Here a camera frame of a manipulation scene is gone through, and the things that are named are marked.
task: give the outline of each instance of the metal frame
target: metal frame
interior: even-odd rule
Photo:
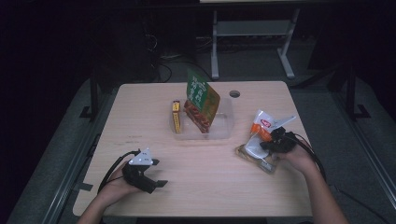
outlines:
[[[90,119],[90,122],[94,121],[96,115],[98,114],[99,105],[98,105],[98,83],[96,81],[95,71],[92,71],[91,78],[90,78],[90,86],[91,86],[91,113],[88,111],[90,110],[89,106],[84,106],[82,109],[81,114],[79,115],[80,118],[83,119]]]
[[[98,134],[102,132],[109,109],[105,109],[106,107],[111,108],[112,104],[110,104],[110,97],[108,95],[104,95],[103,100],[101,102],[101,108],[98,110],[96,119],[90,122],[90,125],[86,127],[86,131],[84,136],[79,143],[79,146],[76,150],[73,159],[70,161],[69,167],[64,172],[64,178],[57,188],[55,195],[52,198],[52,202],[47,210],[46,215],[43,217],[42,223],[57,223],[62,211],[64,210],[64,205],[71,193],[70,190],[73,189],[75,182],[80,175],[80,171],[82,167],[85,165],[85,160],[87,157],[90,157],[90,153],[94,150],[95,144],[97,143]]]
[[[286,37],[285,43],[282,48],[277,49],[277,53],[287,78],[295,78],[286,54],[299,13],[299,8],[294,9],[291,21],[218,21],[217,11],[215,10],[213,13],[213,44],[211,53],[212,79],[219,79],[218,36],[232,35],[284,35]]]

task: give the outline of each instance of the gray carpet floor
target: gray carpet floor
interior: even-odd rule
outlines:
[[[283,80],[288,85],[300,83],[317,72],[306,69],[313,46],[314,42],[311,41],[295,41],[290,45],[288,56],[296,75],[293,80],[287,79],[284,75],[280,60],[276,55],[276,47],[278,47],[276,44],[220,54],[219,81]],[[168,82],[185,82],[188,67],[197,69],[202,72],[203,76],[204,71],[210,74],[209,53],[197,55],[196,64],[199,66],[193,63],[183,63],[186,60],[178,58],[164,63],[172,69],[172,76]],[[165,67],[159,67],[159,71],[163,79],[170,75]],[[329,92],[325,88],[328,80],[329,77],[325,77],[308,88],[290,90],[290,93],[311,144],[323,162],[328,183],[332,185],[332,193],[350,223],[384,222],[359,203],[349,199],[337,188],[370,206],[392,223],[396,220],[394,204],[391,203],[383,181],[378,177],[377,171],[354,130],[356,128],[361,130],[388,172],[389,179],[396,181],[396,162],[394,162],[396,125],[377,102],[371,88],[359,79],[357,80],[356,103],[364,105],[372,117],[351,123],[343,110],[345,91]],[[95,121],[81,119],[79,114],[82,108],[90,105],[89,81],[81,86],[15,207],[9,223],[75,223],[78,220],[78,217],[73,215],[72,208],[77,197],[78,186],[90,162],[87,152],[97,134],[102,131],[116,95],[117,89],[112,93],[100,93],[101,109],[98,118]],[[79,154],[82,155],[79,162],[72,170],[67,170],[79,152],[83,152]],[[74,174],[73,183],[65,183],[64,176],[70,173]],[[67,184],[72,187],[63,189],[62,186]],[[52,211],[54,202],[60,202],[55,204],[60,209],[51,213],[49,211]],[[268,217],[270,224],[299,223],[306,220],[311,220],[311,218]],[[135,218],[106,217],[105,222],[135,223]]]

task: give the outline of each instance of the wire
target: wire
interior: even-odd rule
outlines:
[[[155,37],[155,35],[146,35],[146,37],[154,39],[154,46],[151,48],[148,48],[149,51],[154,52],[154,50],[157,48],[157,45],[158,45],[157,37]]]
[[[190,64],[195,65],[196,67],[200,68],[200,69],[206,74],[206,76],[207,76],[211,81],[214,81],[213,78],[212,78],[212,76],[210,76],[210,75],[206,72],[206,70],[205,70],[201,65],[199,65],[198,63],[192,63],[192,62],[189,62],[189,61],[183,61],[183,62],[172,62],[172,61],[169,61],[169,62],[167,62],[167,63],[190,63]]]
[[[203,44],[200,44],[199,46],[197,46],[197,50],[201,50],[201,49],[206,49],[206,48],[210,48],[211,45],[210,43],[212,43],[212,37],[196,37],[197,40],[206,40],[206,42],[204,42]]]
[[[112,181],[118,180],[118,179],[120,179],[120,178],[123,178],[123,175],[122,175],[122,176],[119,176],[119,177],[117,177],[117,178],[114,178],[114,179],[111,179],[111,180],[107,181],[106,184],[108,184],[108,183],[110,183],[110,182],[112,182]]]
[[[168,69],[168,71],[169,71],[169,76],[168,76],[168,78],[167,78],[166,80],[164,80],[164,81],[163,81],[163,79],[161,78],[161,73],[158,72],[158,82],[162,82],[162,83],[168,82],[169,79],[171,79],[171,77],[172,77],[172,75],[173,75],[172,69],[171,69],[170,67],[166,66],[166,65],[163,64],[163,63],[159,63],[158,65],[159,65],[159,66],[162,66],[162,67],[165,67],[165,68]]]
[[[382,217],[379,213],[377,213],[373,208],[369,207],[368,205],[366,205],[365,203],[362,203],[361,201],[357,200],[355,197],[353,197],[352,195],[346,193],[345,191],[337,188],[335,185],[330,185],[333,186],[335,188],[335,190],[337,190],[338,192],[344,194],[345,196],[347,196],[350,200],[354,201],[355,203],[360,204],[361,206],[363,206],[364,208],[366,208],[367,210],[369,210],[371,213],[373,213],[374,215],[376,215],[379,219],[381,219],[384,223],[388,223],[390,224],[390,222],[388,222],[384,217]]]
[[[111,174],[113,173],[113,171],[116,169],[116,167],[120,164],[120,162],[125,158],[125,157],[127,157],[127,156],[129,156],[129,155],[131,155],[131,154],[134,154],[134,155],[137,155],[136,153],[139,153],[140,152],[140,149],[136,152],[136,151],[130,151],[130,152],[127,152],[127,153],[125,153],[123,156],[121,156],[121,157],[119,157],[115,162],[114,162],[114,164],[110,167],[110,169],[107,171],[107,173],[106,173],[106,175],[105,175],[105,177],[103,178],[103,180],[102,180],[102,182],[101,182],[101,184],[100,184],[100,186],[99,186],[99,189],[98,189],[98,193],[102,190],[102,188],[108,183],[108,178],[111,176]]]
[[[181,56],[183,56],[183,55],[181,55],[181,54],[167,55],[167,56],[161,56],[161,59],[166,60],[166,61],[171,61],[171,60],[174,60]]]
[[[224,49],[222,48],[222,45],[219,44],[219,42],[224,42]],[[242,51],[246,48],[242,48],[243,43],[240,44],[239,41],[235,43],[233,38],[224,38],[222,41],[218,41],[218,53],[222,54],[234,54],[239,51]]]
[[[309,149],[312,151],[312,153],[315,153],[315,152],[314,152],[314,149],[313,149],[312,146],[308,143],[308,141],[306,141],[305,138],[303,138],[302,136],[300,136],[300,135],[297,134],[297,133],[295,133],[294,135],[299,136],[301,139],[303,139],[303,140],[308,144],[308,147],[309,147]]]

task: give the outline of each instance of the transparent tray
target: transparent tray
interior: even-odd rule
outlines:
[[[181,133],[176,133],[172,112],[170,113],[169,126],[176,140],[212,140],[226,139],[231,135],[233,129],[233,104],[230,98],[221,98],[218,112],[210,126],[209,133],[201,133],[198,127],[183,111],[186,100],[180,101],[180,129]]]

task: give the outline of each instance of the floor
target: floor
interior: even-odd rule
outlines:
[[[276,48],[281,43],[281,39],[267,39],[252,48],[233,52],[224,50],[219,54],[220,78],[217,81],[286,82],[310,141],[324,164],[332,193],[350,223],[384,223],[381,217],[388,222],[396,220],[396,206],[392,200],[395,192],[393,183],[396,181],[394,121],[375,99],[370,86],[360,79],[357,80],[356,105],[364,105],[371,117],[356,122],[351,121],[344,110],[345,88],[337,93],[327,90],[331,74],[307,88],[292,88],[318,72],[306,69],[315,39],[294,40],[291,43],[288,57],[295,79],[286,78],[277,58]],[[168,50],[158,66],[160,76],[154,82],[185,82],[187,68],[196,69],[204,77],[210,76],[210,51],[202,47],[195,60],[176,57],[178,52]],[[82,119],[79,117],[82,108],[90,105],[89,80],[80,87],[9,223],[73,223],[78,220],[72,212],[73,204],[78,189],[83,187],[82,181],[94,145],[116,95],[117,88],[111,92],[100,92],[97,118]],[[349,199],[343,191],[370,206],[377,215]],[[306,220],[311,220],[311,217],[267,218],[271,224]],[[135,217],[105,217],[105,222],[135,223]]]

